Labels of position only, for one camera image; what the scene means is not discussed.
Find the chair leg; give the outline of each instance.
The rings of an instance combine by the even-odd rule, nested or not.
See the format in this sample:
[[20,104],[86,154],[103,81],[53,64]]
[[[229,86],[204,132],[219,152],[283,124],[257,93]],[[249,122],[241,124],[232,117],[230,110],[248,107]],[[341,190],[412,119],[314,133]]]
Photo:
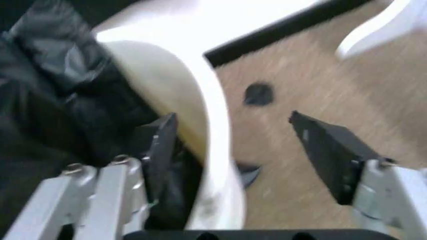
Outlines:
[[341,59],[360,54],[417,28],[427,0],[394,0],[384,11],[354,29],[339,45]]

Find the screw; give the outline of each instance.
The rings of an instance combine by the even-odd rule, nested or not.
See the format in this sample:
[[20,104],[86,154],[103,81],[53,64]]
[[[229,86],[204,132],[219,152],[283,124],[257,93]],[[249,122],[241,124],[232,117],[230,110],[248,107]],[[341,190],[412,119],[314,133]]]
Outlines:
[[81,163],[72,163],[65,167],[62,171],[62,175],[74,175],[83,171],[83,165]]
[[385,170],[389,167],[396,167],[396,166],[398,166],[397,162],[391,158],[381,157],[378,159],[378,168],[380,170]]
[[130,157],[128,155],[117,155],[110,165],[126,165],[129,162],[129,158]]

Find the beige floor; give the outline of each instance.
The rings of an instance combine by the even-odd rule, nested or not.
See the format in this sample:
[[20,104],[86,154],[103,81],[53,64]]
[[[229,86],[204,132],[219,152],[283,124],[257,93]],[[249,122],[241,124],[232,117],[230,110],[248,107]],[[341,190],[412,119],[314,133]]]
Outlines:
[[[236,159],[263,165],[247,191],[249,229],[352,228],[288,123],[292,110],[351,129],[402,165],[427,167],[427,34],[413,33],[349,60],[334,51],[383,9],[369,3],[217,68]],[[242,104],[246,87],[274,86],[265,107]]]

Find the black object on floor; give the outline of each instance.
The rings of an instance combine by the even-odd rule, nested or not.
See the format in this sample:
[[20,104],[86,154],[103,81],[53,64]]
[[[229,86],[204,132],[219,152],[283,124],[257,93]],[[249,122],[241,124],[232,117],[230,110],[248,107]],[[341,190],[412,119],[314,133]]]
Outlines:
[[253,83],[244,92],[245,105],[264,106],[272,103],[273,99],[273,88],[268,83]]
[[293,111],[289,122],[317,175],[340,205],[351,205],[365,162],[380,156],[350,130]]
[[237,170],[240,173],[240,179],[245,188],[251,186],[261,173],[261,166],[237,162]]

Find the black baseboard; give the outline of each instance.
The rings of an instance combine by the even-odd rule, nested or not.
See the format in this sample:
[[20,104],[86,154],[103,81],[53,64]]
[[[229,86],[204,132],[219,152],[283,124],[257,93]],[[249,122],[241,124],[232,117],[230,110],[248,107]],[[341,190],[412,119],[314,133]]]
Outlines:
[[260,31],[237,39],[205,54],[210,63],[220,66],[242,55],[261,49],[271,43],[298,33],[335,16],[355,9],[370,0],[329,0],[307,11],[286,18]]

